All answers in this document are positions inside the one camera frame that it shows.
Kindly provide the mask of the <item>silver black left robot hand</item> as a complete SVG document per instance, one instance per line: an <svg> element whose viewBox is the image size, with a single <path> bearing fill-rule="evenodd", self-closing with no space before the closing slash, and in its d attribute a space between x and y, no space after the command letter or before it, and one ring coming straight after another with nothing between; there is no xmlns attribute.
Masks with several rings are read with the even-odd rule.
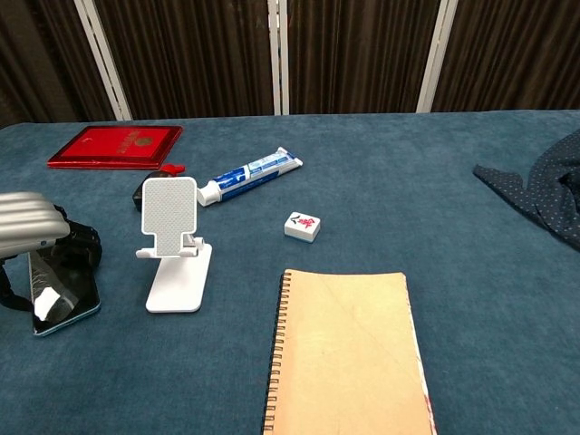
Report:
<svg viewBox="0 0 580 435"><path fill-rule="evenodd" d="M16 295L2 271L1 305L48 323L100 308L94 271L102 245L96 229L69 219L40 193L3 193L1 262L23 254L28 255L31 296Z"/></svg>

